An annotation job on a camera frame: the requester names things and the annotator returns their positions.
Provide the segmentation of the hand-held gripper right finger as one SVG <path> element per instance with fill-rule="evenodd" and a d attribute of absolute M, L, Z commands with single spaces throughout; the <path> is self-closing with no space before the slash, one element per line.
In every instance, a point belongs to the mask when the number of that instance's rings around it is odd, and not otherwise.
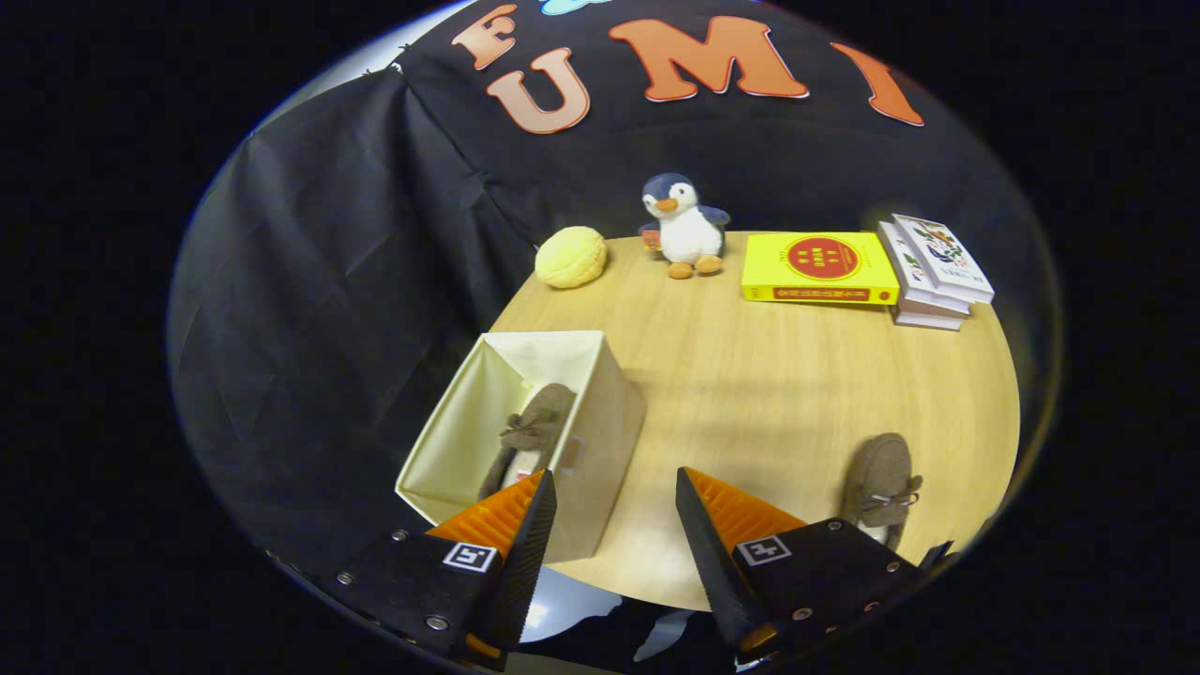
<path fill-rule="evenodd" d="M 872 623 L 926 580 L 842 518 L 806 524 L 694 467 L 674 504 L 716 631 L 738 656 L 799 656 Z"/>

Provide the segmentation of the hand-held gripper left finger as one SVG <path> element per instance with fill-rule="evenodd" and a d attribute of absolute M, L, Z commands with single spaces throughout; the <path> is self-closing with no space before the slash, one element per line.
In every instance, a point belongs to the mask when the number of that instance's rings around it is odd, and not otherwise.
<path fill-rule="evenodd" d="M 415 649 L 504 670 L 557 504 L 552 470 L 541 470 L 424 533 L 383 534 L 334 577 L 334 598 Z"/>

